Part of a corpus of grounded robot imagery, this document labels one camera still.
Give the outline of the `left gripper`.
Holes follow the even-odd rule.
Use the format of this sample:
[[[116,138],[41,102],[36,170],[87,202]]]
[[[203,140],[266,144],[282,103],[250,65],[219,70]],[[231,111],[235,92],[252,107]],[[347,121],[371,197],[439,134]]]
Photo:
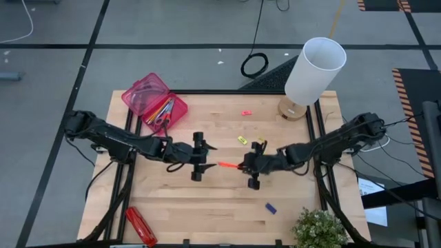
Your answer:
[[[165,132],[165,138],[170,140],[165,148],[165,161],[170,163],[166,169],[167,172],[177,172],[185,164],[192,164],[194,169],[191,173],[191,180],[200,182],[203,172],[217,166],[217,164],[203,164],[207,161],[207,149],[217,150],[217,148],[205,142],[202,132],[193,133],[193,147],[187,143],[173,143],[167,132]]]

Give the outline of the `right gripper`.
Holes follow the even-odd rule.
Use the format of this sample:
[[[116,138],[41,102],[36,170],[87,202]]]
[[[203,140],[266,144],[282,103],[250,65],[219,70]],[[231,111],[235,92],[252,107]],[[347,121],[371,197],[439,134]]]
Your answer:
[[[250,175],[247,187],[260,189],[260,174],[269,175],[276,171],[289,171],[286,157],[281,151],[273,155],[264,155],[267,141],[263,143],[252,142],[252,151],[244,155],[244,161],[238,164],[238,169],[244,174]]]

